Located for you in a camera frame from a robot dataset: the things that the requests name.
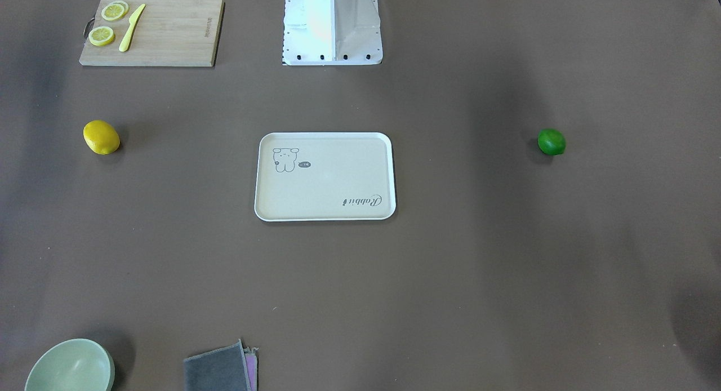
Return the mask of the green lime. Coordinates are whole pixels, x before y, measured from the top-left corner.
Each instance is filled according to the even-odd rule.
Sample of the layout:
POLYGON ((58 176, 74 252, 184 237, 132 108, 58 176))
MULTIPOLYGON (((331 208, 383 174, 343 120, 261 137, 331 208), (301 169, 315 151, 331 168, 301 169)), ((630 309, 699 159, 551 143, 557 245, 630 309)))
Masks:
POLYGON ((566 152, 566 137, 554 128, 545 128, 538 132, 537 145, 541 152, 551 157, 566 152))

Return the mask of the cream rabbit print tray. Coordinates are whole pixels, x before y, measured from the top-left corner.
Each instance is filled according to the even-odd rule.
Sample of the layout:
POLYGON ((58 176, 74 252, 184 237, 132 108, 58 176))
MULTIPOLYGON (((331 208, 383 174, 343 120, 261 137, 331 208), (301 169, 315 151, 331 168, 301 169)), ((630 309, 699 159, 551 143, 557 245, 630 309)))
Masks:
POLYGON ((381 132, 273 132, 259 143, 254 210, 267 222, 384 220, 397 208, 381 132))

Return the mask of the grey folded cloth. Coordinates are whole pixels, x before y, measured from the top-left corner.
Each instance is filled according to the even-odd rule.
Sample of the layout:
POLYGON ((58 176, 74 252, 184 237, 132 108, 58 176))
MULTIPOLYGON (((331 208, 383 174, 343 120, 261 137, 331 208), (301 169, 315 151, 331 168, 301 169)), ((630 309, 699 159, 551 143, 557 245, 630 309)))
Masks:
POLYGON ((234 345, 183 360, 185 390, 257 390, 257 348, 234 345))

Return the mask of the bamboo cutting board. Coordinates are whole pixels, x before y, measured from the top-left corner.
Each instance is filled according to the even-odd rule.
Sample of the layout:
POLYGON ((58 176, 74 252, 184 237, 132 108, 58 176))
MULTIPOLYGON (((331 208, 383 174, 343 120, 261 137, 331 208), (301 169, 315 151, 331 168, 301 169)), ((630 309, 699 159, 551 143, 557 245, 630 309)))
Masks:
POLYGON ((100 0, 95 26, 109 26, 115 40, 99 47, 85 43, 79 62, 84 66, 201 66, 215 64, 224 0, 100 0), (101 17, 105 6, 125 1, 129 11, 118 21, 101 17), (142 4, 133 39, 126 52, 119 44, 128 30, 128 18, 142 4))

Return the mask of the yellow whole lemon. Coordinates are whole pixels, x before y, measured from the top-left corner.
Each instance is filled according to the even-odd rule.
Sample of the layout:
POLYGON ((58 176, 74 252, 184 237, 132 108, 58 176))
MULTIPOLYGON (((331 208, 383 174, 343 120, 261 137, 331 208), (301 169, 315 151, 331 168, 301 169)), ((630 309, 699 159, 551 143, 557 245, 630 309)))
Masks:
POLYGON ((121 140, 111 124, 100 119, 88 122, 83 127, 83 138, 95 154, 108 155, 119 149, 121 140))

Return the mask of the yellow plastic knife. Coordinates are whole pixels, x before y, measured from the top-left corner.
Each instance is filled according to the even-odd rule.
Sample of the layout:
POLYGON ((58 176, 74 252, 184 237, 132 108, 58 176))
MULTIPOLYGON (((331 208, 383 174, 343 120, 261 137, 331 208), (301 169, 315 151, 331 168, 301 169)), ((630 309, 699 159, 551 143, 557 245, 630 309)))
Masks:
POLYGON ((137 9, 131 14, 129 20, 128 20, 128 29, 126 33, 123 36, 123 39, 119 43, 119 52, 127 52, 129 50, 129 47, 131 45, 134 32, 136 30, 137 22, 139 21, 139 18, 141 17, 144 9, 146 8, 146 3, 142 3, 137 9))

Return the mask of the lower lemon slice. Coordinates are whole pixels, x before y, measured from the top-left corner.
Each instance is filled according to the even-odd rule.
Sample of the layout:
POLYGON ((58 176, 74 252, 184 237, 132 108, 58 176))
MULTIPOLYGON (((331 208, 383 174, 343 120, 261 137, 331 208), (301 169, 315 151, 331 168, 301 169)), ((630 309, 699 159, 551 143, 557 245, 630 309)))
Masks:
POLYGON ((87 41, 93 46, 106 46, 115 40, 115 32, 110 26, 96 26, 87 35, 87 41))

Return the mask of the lemon slice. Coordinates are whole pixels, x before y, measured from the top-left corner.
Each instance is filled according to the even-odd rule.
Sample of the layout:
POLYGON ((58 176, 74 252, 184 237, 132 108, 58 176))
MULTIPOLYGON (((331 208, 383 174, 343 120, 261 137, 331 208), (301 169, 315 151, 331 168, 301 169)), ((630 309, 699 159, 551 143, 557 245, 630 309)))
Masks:
POLYGON ((129 11, 126 1, 112 1, 101 10, 101 17, 106 21, 122 19, 129 11))
POLYGON ((96 26, 87 35, 87 41, 93 46, 106 46, 115 40, 115 32, 110 26, 96 26))

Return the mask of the upper lemon slice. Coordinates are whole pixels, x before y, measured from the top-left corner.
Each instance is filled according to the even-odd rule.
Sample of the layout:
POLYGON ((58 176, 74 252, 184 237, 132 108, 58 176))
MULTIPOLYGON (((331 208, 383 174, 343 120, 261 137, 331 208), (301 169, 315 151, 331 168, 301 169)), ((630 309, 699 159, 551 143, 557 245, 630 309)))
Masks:
POLYGON ((101 10, 101 17, 106 21, 122 19, 129 11, 126 1, 112 1, 101 10))

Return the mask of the pale green bowl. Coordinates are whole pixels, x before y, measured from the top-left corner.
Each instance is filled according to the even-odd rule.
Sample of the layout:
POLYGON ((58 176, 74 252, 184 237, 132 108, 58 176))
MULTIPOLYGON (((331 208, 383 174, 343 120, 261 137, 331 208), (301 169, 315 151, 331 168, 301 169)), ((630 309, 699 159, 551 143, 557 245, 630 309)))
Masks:
POLYGON ((54 345, 36 361, 25 390, 111 390, 115 363, 99 343, 74 338, 54 345))

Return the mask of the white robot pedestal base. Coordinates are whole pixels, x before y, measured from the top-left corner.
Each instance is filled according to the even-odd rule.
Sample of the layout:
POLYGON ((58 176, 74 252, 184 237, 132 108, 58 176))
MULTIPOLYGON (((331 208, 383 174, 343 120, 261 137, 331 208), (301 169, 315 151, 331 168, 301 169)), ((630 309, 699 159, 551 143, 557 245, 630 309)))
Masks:
POLYGON ((382 63, 378 0, 285 0, 283 25, 283 65, 382 63))

